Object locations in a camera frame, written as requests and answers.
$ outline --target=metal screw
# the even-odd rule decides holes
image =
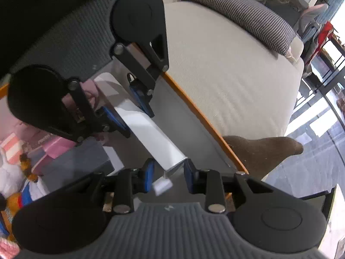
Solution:
[[[106,132],[106,131],[109,131],[110,127],[108,125],[105,125],[103,126],[103,131]]]
[[[69,90],[76,90],[78,86],[79,86],[79,82],[76,80],[70,81],[67,85]]]
[[[169,66],[168,65],[164,65],[163,68],[162,68],[162,71],[166,72],[166,71],[168,71],[168,69],[169,69]]]
[[[115,48],[114,48],[114,54],[115,55],[120,55],[124,52],[124,45],[121,44],[121,43],[118,43],[115,45]]]
[[[128,212],[130,212],[130,207],[125,204],[118,204],[113,208],[113,211],[118,214],[127,214]]]
[[[147,92],[146,92],[146,95],[150,96],[153,94],[153,89],[149,89]]]
[[[219,203],[214,203],[208,206],[208,210],[212,213],[223,213],[225,206]]]

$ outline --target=tile floor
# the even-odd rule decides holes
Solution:
[[[303,88],[286,135],[304,144],[304,152],[284,160],[266,182],[296,197],[330,191],[337,183],[345,189],[345,131],[321,94]]]

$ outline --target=blue curtain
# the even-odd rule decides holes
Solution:
[[[327,0],[327,3],[329,4],[328,9],[323,14],[319,15],[315,20],[321,25],[325,24],[334,17],[344,1],[345,0]],[[304,36],[303,41],[305,42],[309,40],[311,37],[313,37],[315,32],[315,28],[310,29],[309,32]]]

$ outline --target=beige sofa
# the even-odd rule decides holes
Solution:
[[[283,136],[303,72],[302,42],[293,41],[293,65],[217,12],[163,1],[168,74],[211,124],[223,136]]]

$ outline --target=black and white striped cushion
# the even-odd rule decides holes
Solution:
[[[237,23],[269,49],[285,55],[296,32],[279,15],[255,0],[193,0]]]

